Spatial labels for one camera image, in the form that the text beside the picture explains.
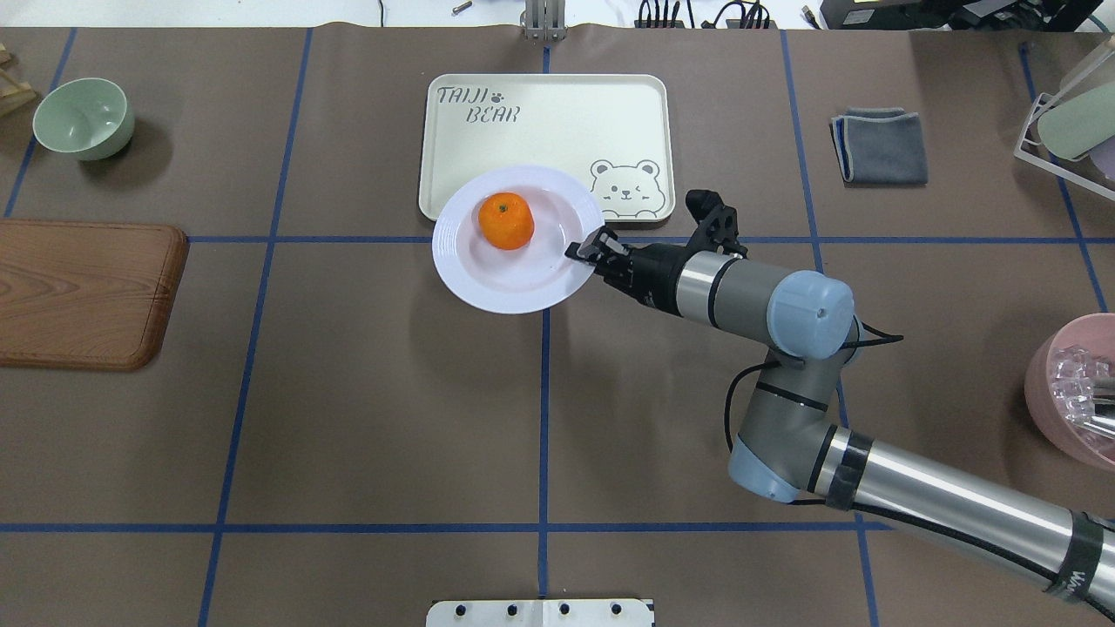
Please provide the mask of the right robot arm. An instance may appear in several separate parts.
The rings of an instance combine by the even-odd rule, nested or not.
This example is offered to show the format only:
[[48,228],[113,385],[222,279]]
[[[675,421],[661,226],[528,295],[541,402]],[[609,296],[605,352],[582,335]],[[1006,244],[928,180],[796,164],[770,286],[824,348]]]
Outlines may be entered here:
[[[1051,445],[1024,401],[1031,357],[1112,297],[1078,245],[823,243],[867,324],[828,413],[879,442],[1112,515],[1112,473]],[[1103,626],[983,560],[852,513],[750,495],[727,473],[725,392],[764,349],[591,281],[551,316],[547,457],[553,594],[647,596],[661,624]]]

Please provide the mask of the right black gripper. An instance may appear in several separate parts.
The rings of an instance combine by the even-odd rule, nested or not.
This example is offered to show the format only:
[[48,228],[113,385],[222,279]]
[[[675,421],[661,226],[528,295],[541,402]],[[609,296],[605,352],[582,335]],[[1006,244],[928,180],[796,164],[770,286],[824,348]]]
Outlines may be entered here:
[[694,253],[683,245],[665,243],[624,245],[614,231],[597,229],[585,235],[585,241],[571,242],[564,255],[597,266],[597,274],[601,274],[605,284],[638,303],[665,314],[677,314],[680,274]]

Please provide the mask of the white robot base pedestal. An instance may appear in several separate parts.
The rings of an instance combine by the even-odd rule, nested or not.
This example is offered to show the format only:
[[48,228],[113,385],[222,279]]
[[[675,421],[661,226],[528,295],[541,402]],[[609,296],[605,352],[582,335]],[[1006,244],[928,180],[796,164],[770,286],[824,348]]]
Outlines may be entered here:
[[446,600],[426,626],[656,626],[652,600],[637,598]]

